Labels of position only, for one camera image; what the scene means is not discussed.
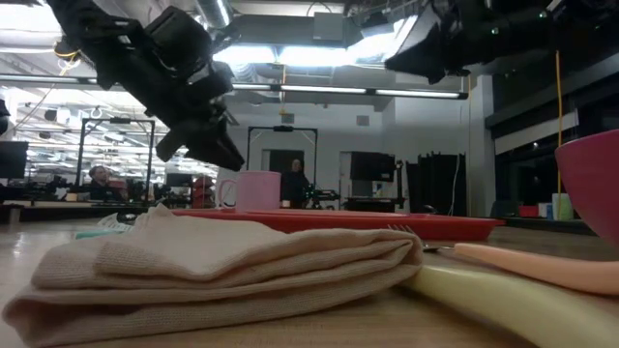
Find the folded cloth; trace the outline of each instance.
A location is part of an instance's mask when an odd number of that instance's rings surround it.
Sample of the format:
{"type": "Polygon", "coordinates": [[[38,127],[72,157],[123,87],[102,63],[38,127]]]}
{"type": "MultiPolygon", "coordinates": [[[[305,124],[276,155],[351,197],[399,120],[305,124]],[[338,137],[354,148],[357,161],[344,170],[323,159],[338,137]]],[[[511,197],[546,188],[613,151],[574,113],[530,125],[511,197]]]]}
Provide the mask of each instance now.
{"type": "Polygon", "coordinates": [[[421,248],[399,231],[284,234],[159,206],[131,232],[50,250],[3,317],[33,347],[276,319],[400,283],[421,248]]]}

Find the person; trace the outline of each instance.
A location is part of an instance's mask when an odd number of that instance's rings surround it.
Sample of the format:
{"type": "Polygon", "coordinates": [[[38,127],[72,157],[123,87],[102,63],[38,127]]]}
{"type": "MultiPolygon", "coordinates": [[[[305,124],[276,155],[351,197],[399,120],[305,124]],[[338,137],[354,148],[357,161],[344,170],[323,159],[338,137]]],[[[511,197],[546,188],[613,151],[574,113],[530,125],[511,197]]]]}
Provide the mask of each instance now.
{"type": "Polygon", "coordinates": [[[119,189],[109,186],[109,172],[104,166],[95,165],[90,168],[88,175],[92,179],[90,182],[90,199],[125,201],[119,189]]]}
{"type": "Polygon", "coordinates": [[[281,174],[281,200],[289,201],[292,209],[305,208],[308,204],[305,189],[309,185],[303,162],[300,159],[293,160],[291,170],[281,174]]]}

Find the bowl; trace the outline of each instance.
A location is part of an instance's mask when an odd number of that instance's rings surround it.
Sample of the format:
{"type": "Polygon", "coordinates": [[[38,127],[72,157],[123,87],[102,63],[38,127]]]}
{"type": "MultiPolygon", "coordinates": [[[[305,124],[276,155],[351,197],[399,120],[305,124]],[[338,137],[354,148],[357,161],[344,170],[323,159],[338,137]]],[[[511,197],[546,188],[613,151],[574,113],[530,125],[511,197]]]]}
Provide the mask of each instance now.
{"type": "Polygon", "coordinates": [[[619,130],[569,142],[554,154],[580,217],[600,237],[619,247],[619,130]]]}

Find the pink mug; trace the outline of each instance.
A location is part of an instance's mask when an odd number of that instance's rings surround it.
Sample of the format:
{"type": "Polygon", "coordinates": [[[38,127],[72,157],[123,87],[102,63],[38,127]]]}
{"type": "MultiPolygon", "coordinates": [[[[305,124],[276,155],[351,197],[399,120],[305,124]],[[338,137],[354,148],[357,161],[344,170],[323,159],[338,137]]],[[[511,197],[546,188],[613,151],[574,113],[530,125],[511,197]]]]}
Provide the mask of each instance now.
{"type": "Polygon", "coordinates": [[[280,208],[281,174],[270,171],[250,170],[239,173],[237,180],[221,181],[217,196],[223,203],[223,187],[226,184],[236,185],[236,210],[271,210],[280,208]]]}

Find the red tray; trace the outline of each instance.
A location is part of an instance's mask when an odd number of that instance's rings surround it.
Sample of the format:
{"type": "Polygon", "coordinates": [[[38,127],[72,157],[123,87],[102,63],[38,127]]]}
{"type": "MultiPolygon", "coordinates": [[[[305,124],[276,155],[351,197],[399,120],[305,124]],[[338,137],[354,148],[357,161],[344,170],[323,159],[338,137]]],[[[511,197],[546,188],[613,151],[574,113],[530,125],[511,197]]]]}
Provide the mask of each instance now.
{"type": "Polygon", "coordinates": [[[273,212],[235,213],[234,210],[185,209],[175,210],[177,216],[250,220],[263,223],[275,230],[293,233],[316,228],[378,229],[390,225],[408,226],[424,240],[483,241],[495,226],[504,221],[489,218],[446,217],[428,214],[395,215],[377,213],[360,216],[359,212],[282,210],[273,212]]]}

